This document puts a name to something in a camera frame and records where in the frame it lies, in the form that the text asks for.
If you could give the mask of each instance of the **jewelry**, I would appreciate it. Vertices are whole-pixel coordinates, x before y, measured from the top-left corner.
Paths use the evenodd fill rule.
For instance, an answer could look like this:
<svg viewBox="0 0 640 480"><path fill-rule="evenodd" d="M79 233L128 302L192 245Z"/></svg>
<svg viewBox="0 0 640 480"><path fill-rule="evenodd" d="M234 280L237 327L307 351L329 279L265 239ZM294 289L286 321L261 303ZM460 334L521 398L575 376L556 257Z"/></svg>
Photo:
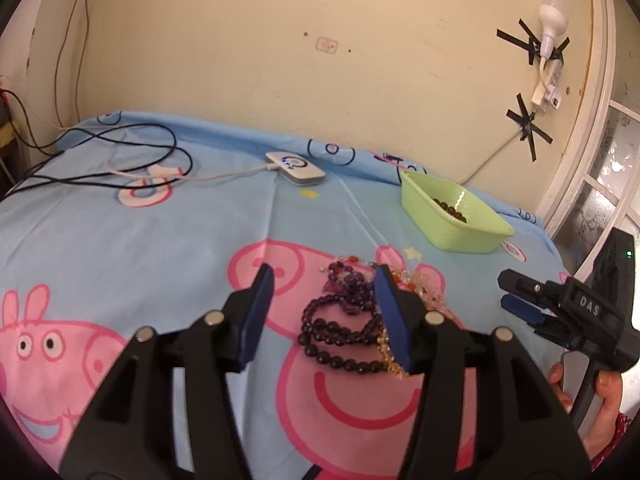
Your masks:
<svg viewBox="0 0 640 480"><path fill-rule="evenodd" d="M305 347L305 355L315 358L321 365L328 364L336 370L344 368L348 372L357 372L361 375L386 371L384 363L380 361L345 360L339 355L319 351L318 346L312 343L312 339L314 339L327 345L361 344L369 346L377 342L382 329L382 315L376 311L371 280L367 281L364 274L354 271L353 267L345 265L341 260L329 265L328 278L323 291L332 292L332 294L311 300L302 313L302 332L298 335L298 343ZM348 316L370 312L371 319L367 321L362 330L355 331L340 326L335 321L327 322L321 317L313 319L318 308L335 303L340 304Z"/></svg>
<svg viewBox="0 0 640 480"><path fill-rule="evenodd" d="M298 342L305 347L307 356L315 358L320 364L329 364L332 368L344 368L361 374L384 370L400 378L407 377L408 373L396 362L389 346L389 336L382 324L380 306L375 300L373 273L364 269L364 272L354 270L351 264L369 267L372 272L379 267L375 262L368 262L353 255L339 256L336 261L329 264L328 268L321 267L319 269L321 272L328 273L328 280L322 291L329 294L312 300L305 308L302 315L302 332L298 336ZM410 290L420 297L426 310L446 311L446 302L442 295L433 294L419 272L410 274L407 270L391 267L390 271L399 287ZM323 318L313 320L320 306L333 303L339 303L343 311L350 316L356 316L360 312L372 312L372 318L359 332L340 327L335 321L326 322ZM329 352L319 351L318 346L311 342L312 339L336 346L376 343L382 362L357 363L354 359L344 360L340 356L332 356Z"/></svg>

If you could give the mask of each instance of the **metal screw head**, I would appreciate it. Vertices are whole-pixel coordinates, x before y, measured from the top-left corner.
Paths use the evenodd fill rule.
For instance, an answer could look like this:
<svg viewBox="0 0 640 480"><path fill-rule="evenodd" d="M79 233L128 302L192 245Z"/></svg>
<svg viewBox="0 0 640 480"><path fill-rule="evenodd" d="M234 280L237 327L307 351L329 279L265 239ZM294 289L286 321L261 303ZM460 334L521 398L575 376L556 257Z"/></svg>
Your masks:
<svg viewBox="0 0 640 480"><path fill-rule="evenodd" d="M505 326L499 326L495 329L495 336L503 343L508 343L513 339L513 332Z"/></svg>
<svg viewBox="0 0 640 480"><path fill-rule="evenodd" d="M438 326L444 323L444 316L437 310L430 310L424 315L424 320L433 326Z"/></svg>
<svg viewBox="0 0 640 480"><path fill-rule="evenodd" d="M146 341L149 341L155 333L156 331L150 326L143 326L136 332L136 340L139 343L144 343Z"/></svg>
<svg viewBox="0 0 640 480"><path fill-rule="evenodd" d="M211 310L207 312L204 317L204 322L209 326L219 325L225 320L225 315L221 310Z"/></svg>

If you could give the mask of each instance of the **electrical wire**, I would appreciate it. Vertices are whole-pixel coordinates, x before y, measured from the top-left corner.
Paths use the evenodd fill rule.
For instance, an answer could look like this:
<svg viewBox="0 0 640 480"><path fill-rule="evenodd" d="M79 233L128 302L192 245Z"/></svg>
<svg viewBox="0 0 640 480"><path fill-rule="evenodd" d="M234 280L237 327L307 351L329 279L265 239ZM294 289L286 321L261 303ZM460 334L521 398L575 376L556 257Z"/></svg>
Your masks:
<svg viewBox="0 0 640 480"><path fill-rule="evenodd" d="M86 19L86 28L84 30L84 41L82 42L82 52L78 61L78 74L76 75L76 89L74 92L74 105L76 106L76 116L80 122L80 107L78 105L78 87L80 86L80 75L82 73L82 64L84 63L84 53L86 52L86 44L89 40L89 2L84 0L84 15Z"/></svg>
<svg viewBox="0 0 640 480"><path fill-rule="evenodd" d="M1 156L0 156L0 167L2 167L2 172L9 179L9 182L11 182L15 186L14 176L11 174L11 171L9 171L9 168L6 166L6 164L4 163L4 159Z"/></svg>
<svg viewBox="0 0 640 480"><path fill-rule="evenodd" d="M163 130L168 131L170 133L171 137L172 137L172 143L171 144L155 144L155 143L152 143L152 142L133 142L132 140L117 140L117 139L110 139L109 137L105 137L104 136L105 134L108 134L108 133L111 133L111 132L115 132L117 130L122 130L124 128L135 128L135 127L140 127L140 126L157 127L157 128L161 128ZM114 126L113 128L108 128L108 129L104 130L103 132L101 132L99 134L93 134L90 131L85 130L84 128L76 127L76 128L70 128L67 132L65 132L63 134L63 136L68 134L71 131L80 131L80 132L82 132L84 134L87 134L89 136L87 139L85 139L85 140L79 142L78 144L76 144L76 147L80 146L80 145L84 144L85 142L88 142L89 140L92 140L92 139L101 139L101 140L104 140L104 141L107 141L107 142L112 142L113 144L122 144L122 145L126 145L126 146L145 146L145 147L149 147L149 148L167 148L167 152L164 153L159 158L156 158L156 160L153 160L153 161L145 163L145 164L140 164L140 165L135 166L133 168L127 168L126 170L124 170L127 173L131 172L131 171L144 170L145 168L149 168L150 166L153 166L155 164L160 164L162 161L166 160L170 155L172 155L176 151L183 153L188 159L188 166L187 166L187 169L184 171L184 175L188 175L189 173L191 173L191 171L193 169L193 157L191 156L191 154L187 150L185 150L184 148L181 148L180 146L177 145L177 137L175 136L174 131L170 127L166 126L165 124L160 124L160 123L121 124L120 126ZM48 160L44 161L42 163L42 166L40 166L40 168L43 167L47 162L48 162ZM53 177L53 176L44 175L44 174L35 174L35 171L39 170L40 168L37 168L36 170L31 171L30 174L28 174L28 176L26 176L22 181L20 181L20 183L17 186L14 186L14 188L9 190L7 192L7 194L4 196L4 200L6 200L9 196L17 194L19 192L26 191L28 189L36 189L36 188L43 187L43 186L50 186L52 184L67 184L67 185L70 185L70 186L94 186L94 187L107 187L107 188L111 188L111 189L133 189L133 190L136 190L136 189L155 189L155 188L164 187L164 186L167 186L168 184L173 184L173 183L179 181L179 179L176 178L175 175L174 175L171 178L165 178L164 182L157 183L157 184L147 184L147 185L143 185L143 186L127 186L127 185L123 185L123 184L113 184L111 182L87 181L86 180L88 178L98 178L98 177L113 176L108 171L59 178L59 177ZM143 177L146 178L146 179L150 179L153 176L144 175ZM45 180L45 182L38 182L36 184L31 184L29 186L21 186L21 187L19 187L20 184L24 183L27 179L31 179L31 178L40 178L40 179Z"/></svg>
<svg viewBox="0 0 640 480"><path fill-rule="evenodd" d="M513 139L518 137L521 132L522 128L518 129L518 131L515 132L511 137L508 137L500 146L498 146L498 148L496 148L496 150L491 155L489 155L485 160L478 164L465 178L459 180L458 184L460 186L464 186L469 180L475 177L478 171L482 170L482 168L484 168L492 160L492 158L494 158L494 156L500 153Z"/></svg>
<svg viewBox="0 0 640 480"><path fill-rule="evenodd" d="M208 176L187 176L184 174L173 174L173 173L159 173L159 174L154 174L154 175L144 175L144 174L135 174L135 173L129 173L127 171L119 171L119 170L114 170L110 165L109 165L109 161L108 161L108 157L105 158L104 164L106 166L107 171L109 171L109 173L114 174L114 175L118 175L118 176L125 176L127 178L134 178L137 180L140 179L148 179L148 178L177 178L178 180L193 180L196 182L210 182L211 180L217 180L219 178L228 178L231 176L248 176L254 173L258 173L259 171L273 171L273 170L277 170L278 169L278 165L275 163L271 163L271 164L263 164L262 166L257 166L256 168L251 168L250 170L244 170L244 171L233 171L231 173L222 173L222 174L216 174L216 175L208 175Z"/></svg>
<svg viewBox="0 0 640 480"><path fill-rule="evenodd" d="M24 122L27 125L27 130L29 131L29 135L31 137L31 140L33 141L33 144L31 144L28 140L25 140L24 137L18 131L18 129L15 127L14 122L12 120L11 108L9 108L8 102L3 98L2 99L2 106L4 107L4 111L6 113L7 118L9 119L9 122L11 123L11 127L14 130L15 136L18 139L20 139L20 142L22 142L25 146L28 146L29 148L33 148L34 150L38 150L40 153L42 153L43 155L46 155L47 157L52 156L53 153L45 152L44 148L50 148L51 146L53 146L56 143L56 141L54 140L53 142L50 142L49 144L42 144L42 145L38 144L36 142L35 136L33 135L33 130L31 129L31 122L29 120L29 116L27 115L27 110L25 110L24 104L22 104L22 100L18 97L18 94L16 94L15 92L13 92L12 90L9 90L7 88L0 88L0 96L4 96L4 94L9 94L9 95L13 96L18 101L18 104L20 105L20 108L22 109L22 113L24 114Z"/></svg>
<svg viewBox="0 0 640 480"><path fill-rule="evenodd" d="M14 82L14 80L12 80L11 77L8 76L7 74L0 73L0 88L2 87L3 77L7 78L11 83ZM23 102L25 108L27 108L27 110L29 111L31 117L35 118L39 123L46 124L47 126L50 126L51 128L55 128L56 130L60 130L61 132L64 132L71 127L71 126L58 126L57 124L53 124L53 123L50 123L49 121L44 120L42 117L38 115L36 109L33 106L31 106L31 103L28 101L28 99L24 95L20 95L15 90L13 90L12 95L18 96L18 98ZM104 128L104 124L93 124L93 125L87 124L83 126L83 128L86 128L87 130L96 129L96 128L101 130Z"/></svg>
<svg viewBox="0 0 640 480"><path fill-rule="evenodd" d="M110 128L103 128L103 130L97 134L92 133L91 131L87 130L86 128L81 128L79 126L75 126L72 128L68 128L66 129L62 135L60 137L58 137L57 140L50 142L48 144L38 144L34 138L33 135L33 131L31 129L31 123L29 120L29 117L27 115L27 112L25 110L24 104L22 102L22 100L20 99L20 97L13 91L5 89L5 88L0 88L0 95L4 95L5 93L11 95L12 97L14 97L17 101L18 104L20 105L20 108L22 109L22 112L24 113L25 116L25 122L27 124L27 128L31 137L32 142L29 142L27 139L25 139L23 136L21 136L20 132L14 127L14 133L15 135L27 146L29 146L30 148L34 148L36 150L39 150L41 153L43 153L44 155L47 156L46 160L43 160L42 162L36 164L35 166L33 166L30 170L28 170L24 176L24 178L17 183L16 185L14 185L4 196L4 200L6 200L9 196L12 196L14 194L17 194L19 192L23 192L26 191L28 189L36 189L38 187L43 187L43 186L50 186L52 184L67 184L70 186L95 186L95 187L107 187L107 188L112 188L112 189L155 189L158 187L162 187L162 186L166 186L167 184L173 184L175 182L179 182L180 178L176 178L175 175L169 177L169 178L164 178L164 182L161 183L157 183L157 184L148 184L148 185L144 185L144 186L128 186L128 185L123 185L123 184L114 184L111 182L100 182L100 181L95 181L95 180L89 180L92 178L101 178L101 177L110 177L110 176L114 176L113 173L109 172L109 171L103 171L103 172L98 172L98 173L89 173L89 174L83 174L83 175L77 175L77 176L69 176L69 177L65 177L65 178L59 178L59 177L53 177L53 176L49 176L46 174L36 174L37 171L41 170L48 162L50 162L51 160L53 160L54 158L56 158L57 156L60 156L62 153L64 152L57 152L57 153L47 153L44 151L44 148L49 148L53 145L55 145L60 139L63 139L63 137L67 136L69 133L71 132L82 132L84 134L87 135L87 138L82 140L81 142L76 144L77 146L81 146L82 144L88 142L89 140L93 140L93 139L101 139L105 142L110 142L114 145L123 145L123 146L143 146L146 148L163 148L166 150L165 153L163 153L161 156L159 156L158 158L156 158L155 160L152 160L150 162L147 162L145 164L140 164L138 166L135 166L133 168L126 168L124 170L122 170L124 173L130 173L133 171L141 171L144 170L146 168L149 168L150 166L153 166L155 164L160 164L161 162L163 162L164 160L167 160L167 158L171 155L173 155L175 152L181 152L183 153L187 160L188 160L188 165L186 170L184 171L183 175L181 176L185 176L188 175L189 173L191 173L192 169L193 169L193 157L191 156L191 154L185 150L184 148L180 147L177 145L178 143L178 139L174 133L174 131L168 127L165 126L164 124L160 124L160 123L134 123L134 124L120 124L119 126L112 126ZM8 109L8 104L7 102L2 99L3 105ZM111 139L109 137L106 137L107 134L111 133L111 132L116 132L119 130L124 130L125 128L137 128L137 127L142 127L142 126L147 126L147 127L155 127L155 128L160 128L163 129L165 131L167 131L170 135L171 135L171 140L172 142L170 144L159 144L159 143L153 143L153 142L135 142L132 140L118 140L118 139ZM151 178L152 176L150 175L144 175L144 178ZM31 184L28 186L23 186L22 184L25 183L27 180L32 179L32 178L39 178L41 180L44 180L44 182L37 182L36 184Z"/></svg>
<svg viewBox="0 0 640 480"><path fill-rule="evenodd" d="M68 40L68 36L69 36L69 29L71 28L71 20L73 19L74 13L76 12L76 5L78 4L78 0L74 0L74 4L71 7L71 13L69 14L69 19L68 22L66 22L66 30L65 30L65 37L62 40L62 46L60 46L60 51L58 52L58 59L56 61L56 69L54 71L54 80L53 80L53 101L54 101L54 106L56 108L56 117L58 118L58 124L60 126L63 126L62 124L62 119L60 118L60 108L58 107L58 71L60 70L60 59L62 58L62 53L65 49L65 45L66 45L66 40Z"/></svg>
<svg viewBox="0 0 640 480"><path fill-rule="evenodd" d="M546 93L546 90L548 87L545 85L545 66L546 66L546 57L541 57L538 72L540 73L540 84L543 86Z"/></svg>

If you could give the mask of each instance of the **pig eye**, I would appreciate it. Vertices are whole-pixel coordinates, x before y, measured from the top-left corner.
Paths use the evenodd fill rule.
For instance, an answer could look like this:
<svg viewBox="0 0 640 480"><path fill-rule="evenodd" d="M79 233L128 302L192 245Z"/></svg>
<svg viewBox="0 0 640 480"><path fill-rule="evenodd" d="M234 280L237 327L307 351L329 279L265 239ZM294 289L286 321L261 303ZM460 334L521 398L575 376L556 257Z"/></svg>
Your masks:
<svg viewBox="0 0 640 480"><path fill-rule="evenodd" d="M33 339L29 334L22 334L18 338L18 355L21 359L26 359L31 355L33 349Z"/></svg>
<svg viewBox="0 0 640 480"><path fill-rule="evenodd" d="M62 355L65 351L65 344L57 331L49 332L44 336L42 339L42 351L50 361L56 360Z"/></svg>

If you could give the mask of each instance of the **human hand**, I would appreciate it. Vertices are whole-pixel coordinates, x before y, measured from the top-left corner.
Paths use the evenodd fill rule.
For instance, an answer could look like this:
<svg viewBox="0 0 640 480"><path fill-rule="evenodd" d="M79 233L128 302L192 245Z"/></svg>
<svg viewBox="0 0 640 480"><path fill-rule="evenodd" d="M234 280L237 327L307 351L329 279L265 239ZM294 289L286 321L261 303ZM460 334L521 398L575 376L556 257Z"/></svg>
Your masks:
<svg viewBox="0 0 640 480"><path fill-rule="evenodd" d="M562 363L556 363L549 370L547 379L560 404L569 413L573 403L571 397L560 387L563 375ZM596 380L596 394L602 398L602 406L591 430L582 441L589 460L593 460L607 447L616 432L616 419L622 403L622 375L618 372L601 371Z"/></svg>

